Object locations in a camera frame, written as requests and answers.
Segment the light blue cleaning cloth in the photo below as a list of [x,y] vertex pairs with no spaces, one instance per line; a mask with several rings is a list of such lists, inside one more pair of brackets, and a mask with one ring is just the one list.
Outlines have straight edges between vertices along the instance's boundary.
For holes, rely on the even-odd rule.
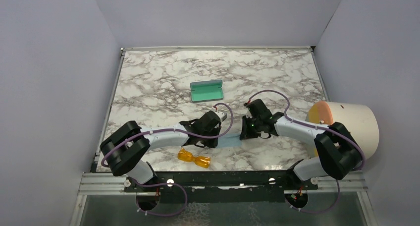
[[241,146],[240,134],[232,133],[225,134],[218,138],[218,143],[216,148],[226,148],[226,147],[238,147]]

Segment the grey green glasses case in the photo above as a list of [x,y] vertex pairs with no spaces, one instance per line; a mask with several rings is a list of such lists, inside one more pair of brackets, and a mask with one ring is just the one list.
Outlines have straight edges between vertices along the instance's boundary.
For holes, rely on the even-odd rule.
[[191,100],[193,103],[218,101],[224,98],[223,81],[208,80],[190,83]]

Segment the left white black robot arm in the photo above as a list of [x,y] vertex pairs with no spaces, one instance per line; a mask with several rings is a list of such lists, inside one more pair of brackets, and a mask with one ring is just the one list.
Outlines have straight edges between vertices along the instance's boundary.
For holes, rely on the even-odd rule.
[[181,121],[166,128],[142,128],[135,121],[122,125],[100,145],[101,165],[114,176],[127,175],[143,191],[151,191],[157,176],[151,165],[142,161],[149,150],[170,146],[214,148],[226,113],[208,111],[201,118]]

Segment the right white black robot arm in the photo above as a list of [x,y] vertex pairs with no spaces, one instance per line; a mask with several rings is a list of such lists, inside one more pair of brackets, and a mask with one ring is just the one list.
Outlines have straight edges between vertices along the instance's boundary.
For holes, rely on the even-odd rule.
[[330,176],[342,180],[360,167],[365,156],[348,129],[340,122],[332,125],[298,121],[285,113],[272,113],[261,99],[244,104],[250,116],[242,117],[240,140],[259,138],[262,134],[293,138],[314,147],[316,157],[294,163],[286,175],[293,190],[314,177]]

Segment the orange sunglasses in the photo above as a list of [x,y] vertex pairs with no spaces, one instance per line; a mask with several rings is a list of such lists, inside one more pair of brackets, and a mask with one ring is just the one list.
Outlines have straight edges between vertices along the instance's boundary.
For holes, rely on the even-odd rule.
[[179,160],[185,162],[194,162],[197,166],[208,168],[210,166],[211,158],[205,156],[194,156],[191,152],[181,148],[177,155]]

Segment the white cylindrical drum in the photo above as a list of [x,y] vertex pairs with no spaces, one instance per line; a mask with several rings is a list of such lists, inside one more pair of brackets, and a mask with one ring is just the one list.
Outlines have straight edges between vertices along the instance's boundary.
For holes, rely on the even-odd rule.
[[364,105],[319,101],[308,111],[306,121],[331,125],[345,125],[356,143],[369,159],[377,150],[379,129],[372,110]]

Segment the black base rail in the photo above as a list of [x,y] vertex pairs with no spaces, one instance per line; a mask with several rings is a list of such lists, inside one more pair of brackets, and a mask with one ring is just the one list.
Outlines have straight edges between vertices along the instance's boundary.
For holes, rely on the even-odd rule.
[[146,189],[131,178],[126,193],[136,193],[146,200],[169,203],[284,202],[285,192],[316,190],[310,180],[293,183],[286,170],[251,171],[158,171],[153,183],[160,187]]

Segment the aluminium frame rail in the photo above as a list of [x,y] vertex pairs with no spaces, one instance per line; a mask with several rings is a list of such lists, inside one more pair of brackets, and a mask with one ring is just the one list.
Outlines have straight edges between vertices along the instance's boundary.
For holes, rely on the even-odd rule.
[[[303,183],[290,183],[284,170],[252,171],[158,171],[158,183],[177,183],[184,188],[240,189],[259,186],[276,186],[284,192],[334,192],[340,187],[342,192],[364,192],[368,186],[362,172],[346,175],[337,184],[329,176],[314,177]],[[82,176],[78,195],[133,195],[143,194],[143,190],[129,185],[128,177],[113,176],[112,173],[85,173]]]

